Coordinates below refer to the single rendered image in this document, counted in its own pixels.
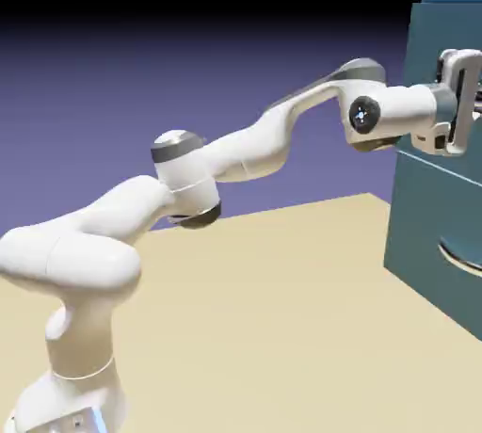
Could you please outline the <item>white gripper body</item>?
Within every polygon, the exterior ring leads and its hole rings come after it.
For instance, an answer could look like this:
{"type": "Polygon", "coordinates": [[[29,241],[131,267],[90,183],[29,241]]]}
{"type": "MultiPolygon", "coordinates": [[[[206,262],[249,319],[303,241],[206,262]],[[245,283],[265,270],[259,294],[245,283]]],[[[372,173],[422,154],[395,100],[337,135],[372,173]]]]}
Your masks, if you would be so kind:
{"type": "Polygon", "coordinates": [[[479,78],[482,74],[482,51],[446,49],[440,55],[440,62],[440,83],[452,91],[457,102],[444,153],[462,155],[466,152],[475,121],[476,94],[479,91],[479,78]]]}

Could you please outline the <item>teal cabinet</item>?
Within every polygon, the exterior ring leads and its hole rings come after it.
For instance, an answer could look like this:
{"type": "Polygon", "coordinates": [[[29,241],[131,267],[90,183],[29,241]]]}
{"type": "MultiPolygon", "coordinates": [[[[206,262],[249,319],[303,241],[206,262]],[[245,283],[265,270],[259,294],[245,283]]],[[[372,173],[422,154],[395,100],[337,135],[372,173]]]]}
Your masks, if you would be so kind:
{"type": "MultiPolygon", "coordinates": [[[[482,50],[482,0],[413,5],[405,85],[434,81],[449,48],[482,50]]],[[[482,118],[461,157],[398,142],[384,265],[482,341],[482,118]]]]}

